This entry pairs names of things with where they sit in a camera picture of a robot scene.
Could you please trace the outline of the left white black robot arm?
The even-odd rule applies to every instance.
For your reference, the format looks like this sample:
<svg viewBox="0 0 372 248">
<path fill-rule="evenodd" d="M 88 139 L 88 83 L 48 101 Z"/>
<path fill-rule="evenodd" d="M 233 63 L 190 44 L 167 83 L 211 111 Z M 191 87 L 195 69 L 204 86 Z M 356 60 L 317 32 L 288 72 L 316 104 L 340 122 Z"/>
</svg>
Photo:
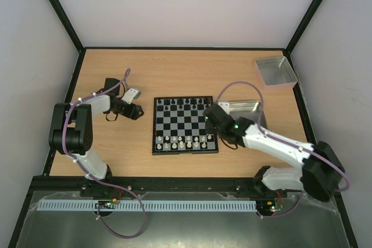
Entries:
<svg viewBox="0 0 372 248">
<path fill-rule="evenodd" d="M 107 182 L 110 168 L 93 147 L 92 119 L 101 113 L 113 113 L 137 120 L 144 115 L 142 107 L 133 103 L 140 94 L 139 89 L 127 86 L 126 78 L 107 78 L 101 90 L 74 103 L 57 103 L 49 132 L 50 147 L 71 158 L 86 179 L 133 194 L 129 189 Z"/>
</svg>

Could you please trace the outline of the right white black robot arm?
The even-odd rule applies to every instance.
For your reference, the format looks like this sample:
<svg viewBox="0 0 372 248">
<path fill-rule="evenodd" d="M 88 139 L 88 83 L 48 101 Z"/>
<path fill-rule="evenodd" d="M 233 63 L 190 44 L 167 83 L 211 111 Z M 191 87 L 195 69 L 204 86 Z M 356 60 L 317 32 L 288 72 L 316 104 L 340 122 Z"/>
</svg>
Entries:
<svg viewBox="0 0 372 248">
<path fill-rule="evenodd" d="M 312 198 L 327 202 L 345 173 L 332 147 L 298 142 L 263 128 L 258 121 L 245 117 L 233 119 L 219 104 L 209 106 L 203 115 L 206 129 L 233 145 L 267 153 L 290 165 L 290 168 L 269 167 L 254 181 L 253 189 L 261 197 L 273 190 L 304 191 Z"/>
</svg>

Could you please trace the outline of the gold tin piece tray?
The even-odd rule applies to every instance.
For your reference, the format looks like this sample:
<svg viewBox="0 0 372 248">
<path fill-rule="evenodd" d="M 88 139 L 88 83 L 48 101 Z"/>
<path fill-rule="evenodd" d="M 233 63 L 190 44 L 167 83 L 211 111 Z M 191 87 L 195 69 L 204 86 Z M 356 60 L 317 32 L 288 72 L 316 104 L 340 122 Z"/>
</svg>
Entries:
<svg viewBox="0 0 372 248">
<path fill-rule="evenodd" d="M 237 100 L 229 102 L 229 115 L 234 120 L 237 120 L 240 117 L 245 117 L 257 123 L 259 115 L 262 114 L 260 125 L 263 128 L 268 128 L 266 118 L 262 110 L 262 104 L 258 100 Z"/>
</svg>

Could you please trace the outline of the black grey chess board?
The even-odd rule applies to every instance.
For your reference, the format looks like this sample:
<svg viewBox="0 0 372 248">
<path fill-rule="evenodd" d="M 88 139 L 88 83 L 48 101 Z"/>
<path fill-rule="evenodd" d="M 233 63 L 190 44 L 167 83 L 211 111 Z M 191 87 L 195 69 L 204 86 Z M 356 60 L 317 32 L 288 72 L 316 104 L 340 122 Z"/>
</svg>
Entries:
<svg viewBox="0 0 372 248">
<path fill-rule="evenodd" d="M 171 154 L 203 154 L 203 153 L 218 153 L 218 140 L 216 134 L 206 132 L 206 120 L 203 112 L 213 104 L 212 96 L 177 96 L 177 97 L 155 97 L 153 109 L 153 140 L 152 154 L 155 155 L 171 155 Z M 172 141 L 172 137 L 176 136 L 177 140 Z M 184 137 L 184 148 L 173 150 L 173 143 L 179 144 L 178 137 Z M 187 149 L 186 137 L 191 136 L 192 148 Z M 194 138 L 199 138 L 199 147 L 195 148 Z M 206 148 L 202 148 L 201 144 L 207 143 Z M 160 143 L 162 149 L 158 150 L 156 145 Z M 169 148 L 164 148 L 164 143 L 169 144 Z"/>
</svg>

